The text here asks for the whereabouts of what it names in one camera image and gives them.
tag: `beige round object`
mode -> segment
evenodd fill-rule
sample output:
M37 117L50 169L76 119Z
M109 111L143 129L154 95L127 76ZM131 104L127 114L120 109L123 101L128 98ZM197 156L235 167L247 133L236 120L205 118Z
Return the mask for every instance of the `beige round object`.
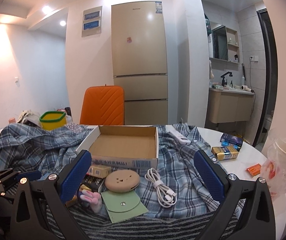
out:
M105 186L112 192L125 193L135 189L140 183L140 176L131 170L112 172L105 179Z

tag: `orange packet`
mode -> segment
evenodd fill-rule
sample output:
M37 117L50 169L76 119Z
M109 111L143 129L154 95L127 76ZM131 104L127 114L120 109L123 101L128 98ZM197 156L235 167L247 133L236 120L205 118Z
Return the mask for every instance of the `orange packet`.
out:
M253 177L261 173L261 165L258 163L246 169Z

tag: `yellow trash bin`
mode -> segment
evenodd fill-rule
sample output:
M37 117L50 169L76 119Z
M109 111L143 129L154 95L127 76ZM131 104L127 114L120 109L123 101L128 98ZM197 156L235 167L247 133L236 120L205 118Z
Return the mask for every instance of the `yellow trash bin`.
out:
M49 111L42 114L40 122L43 129L53 130L66 124L66 113L61 111Z

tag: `orange chair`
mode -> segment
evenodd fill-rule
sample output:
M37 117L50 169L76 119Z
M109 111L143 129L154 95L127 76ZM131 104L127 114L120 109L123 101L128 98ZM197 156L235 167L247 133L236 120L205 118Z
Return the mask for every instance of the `orange chair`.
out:
M80 124L124 125L124 90L119 86L90 87L85 91Z

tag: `beige refrigerator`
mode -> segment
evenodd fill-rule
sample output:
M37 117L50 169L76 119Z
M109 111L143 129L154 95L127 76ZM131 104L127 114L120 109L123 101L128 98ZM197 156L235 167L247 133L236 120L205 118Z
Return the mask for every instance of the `beige refrigerator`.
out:
M112 5L114 85L125 92L125 124L167 124L167 62L162 3Z

